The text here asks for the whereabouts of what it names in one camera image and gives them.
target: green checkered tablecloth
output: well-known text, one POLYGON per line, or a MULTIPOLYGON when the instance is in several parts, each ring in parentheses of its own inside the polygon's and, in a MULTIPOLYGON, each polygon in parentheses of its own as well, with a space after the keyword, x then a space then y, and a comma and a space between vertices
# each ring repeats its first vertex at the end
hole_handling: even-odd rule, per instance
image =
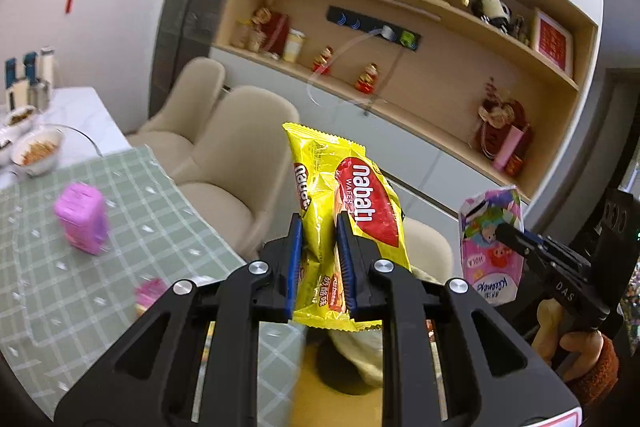
MULTIPOLYGON (((147 148, 27 180, 0 194, 0 349, 49 416, 135 320, 135 287, 244 264, 177 190, 147 148), (97 187, 110 222, 104 252, 72 248, 53 213, 73 182, 97 187)), ((298 325, 260 325, 258 423, 287 423, 303 347, 298 325)))

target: picture frame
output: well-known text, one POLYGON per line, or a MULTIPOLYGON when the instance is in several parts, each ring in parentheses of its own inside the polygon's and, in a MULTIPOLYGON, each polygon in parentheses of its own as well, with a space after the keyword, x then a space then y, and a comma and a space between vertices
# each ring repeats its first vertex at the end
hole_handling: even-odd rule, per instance
POLYGON ((569 77, 573 76, 574 36, 538 8, 534 10, 531 23, 530 47, 569 77))

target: human hand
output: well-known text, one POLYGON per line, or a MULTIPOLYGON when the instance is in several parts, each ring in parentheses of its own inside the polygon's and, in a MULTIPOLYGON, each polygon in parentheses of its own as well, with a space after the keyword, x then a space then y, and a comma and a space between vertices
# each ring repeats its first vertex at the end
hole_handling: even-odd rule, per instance
POLYGON ((555 299, 540 302, 537 316, 540 329, 531 344, 535 352, 549 365, 558 345, 570 353, 580 353, 577 360, 562 375, 562 379, 570 381, 586 375, 600 358, 604 344, 602 334, 599 331, 573 331, 559 339, 559 327, 564 310, 555 299))

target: silver screw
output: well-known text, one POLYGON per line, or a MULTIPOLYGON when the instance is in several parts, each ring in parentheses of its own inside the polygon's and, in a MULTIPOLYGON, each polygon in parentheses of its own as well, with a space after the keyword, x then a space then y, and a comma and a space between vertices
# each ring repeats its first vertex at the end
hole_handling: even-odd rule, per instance
POLYGON ((269 265, 265 263, 265 261, 253 261, 249 265, 249 271, 254 275, 262 275, 263 273, 267 273, 269 269, 269 265))
POLYGON ((375 263, 373 263, 373 268, 375 268, 376 271, 379 271, 380 273, 389 273, 393 271, 394 264, 387 259, 378 259, 377 261, 375 261, 375 263))
POLYGON ((449 288, 453 293, 466 293, 469 290, 469 285, 464 279, 451 279, 449 288))
POLYGON ((176 295, 187 295, 193 290, 193 283, 191 281, 178 281, 174 284, 174 293, 176 295))

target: white bowl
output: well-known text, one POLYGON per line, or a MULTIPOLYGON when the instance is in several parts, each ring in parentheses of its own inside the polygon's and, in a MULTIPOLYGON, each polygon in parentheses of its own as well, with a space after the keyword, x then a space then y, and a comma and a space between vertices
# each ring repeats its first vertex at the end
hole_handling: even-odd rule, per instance
POLYGON ((29 132, 33 128, 33 121, 35 120, 37 111, 33 105, 23 105, 22 107, 18 107, 12 110, 6 117, 4 117, 4 126, 9 129, 9 133, 14 137, 14 139, 18 139, 23 134, 29 132), (25 111, 32 110, 31 116, 29 118, 25 118, 24 120, 19 121, 13 125, 9 125, 11 119, 17 115, 22 114, 25 111))
POLYGON ((11 150, 14 147, 14 137, 6 127, 2 127, 0 128, 0 145, 5 142, 9 142, 9 145, 0 149, 0 167, 4 167, 11 162, 11 150))
POLYGON ((14 144, 11 153, 11 161, 28 176, 40 176, 45 172, 53 170, 58 163, 60 148, 62 147, 64 139, 65 135, 60 131, 60 129, 56 129, 55 127, 42 127, 40 129, 36 129, 35 131, 24 135, 18 143, 14 144), (40 161, 29 165, 23 165, 22 159, 24 154, 29 150, 29 147, 31 147, 32 144, 38 142, 51 142, 56 146, 56 150, 48 156, 45 156, 40 161))

